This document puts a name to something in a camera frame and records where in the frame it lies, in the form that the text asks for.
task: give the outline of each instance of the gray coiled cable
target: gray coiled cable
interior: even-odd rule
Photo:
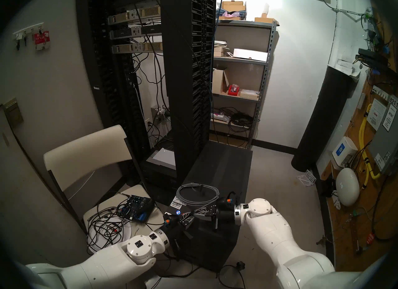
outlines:
[[[191,187],[191,188],[194,188],[194,187],[209,188],[209,189],[214,191],[215,196],[212,199],[207,200],[207,201],[190,201],[190,200],[187,200],[187,199],[185,199],[184,197],[181,196],[181,190],[184,189],[184,188],[187,188],[187,187]],[[200,207],[200,208],[196,209],[194,212],[196,212],[196,211],[208,206],[209,204],[215,202],[218,199],[219,196],[220,196],[220,192],[218,191],[218,189],[216,187],[208,186],[208,185],[204,185],[204,184],[197,184],[197,183],[188,183],[188,184],[181,185],[177,189],[177,192],[176,192],[176,197],[179,200],[181,200],[182,202],[184,202],[185,204],[190,205],[192,207]]]

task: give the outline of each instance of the floor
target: floor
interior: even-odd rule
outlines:
[[[324,234],[318,194],[315,186],[304,187],[296,178],[302,173],[296,171],[290,162],[293,155],[253,146],[253,159],[250,170],[246,202],[255,198],[267,199],[289,222],[294,239],[306,251],[325,254],[325,248],[316,245]],[[246,289],[274,288],[275,267],[271,259],[254,241],[248,227],[242,226],[238,242],[226,264],[235,265],[243,261],[246,268],[242,271]],[[161,270],[183,275],[191,271],[191,264],[185,261],[158,261]],[[231,287],[242,287],[239,274],[231,267],[224,268],[221,280]],[[215,278],[215,273],[204,269],[189,278]]]

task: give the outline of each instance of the red container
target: red container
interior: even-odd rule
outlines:
[[[231,84],[228,89],[228,95],[237,96],[239,93],[239,86],[236,84]]]

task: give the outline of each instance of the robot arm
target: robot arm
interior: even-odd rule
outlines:
[[[258,246],[271,257],[281,288],[303,288],[314,277],[334,272],[326,256],[297,245],[289,224],[267,200],[236,205],[234,213],[235,224],[247,224]]]
[[[61,288],[115,288],[148,271],[156,262],[154,256],[163,253],[170,245],[169,239],[182,230],[178,218],[169,219],[149,235],[108,246],[75,266],[58,268],[39,263],[27,267],[39,276],[52,274],[63,284]]]

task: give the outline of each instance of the circuit board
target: circuit board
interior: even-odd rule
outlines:
[[[155,201],[131,195],[126,203],[118,206],[117,215],[130,221],[146,222],[155,207]]]

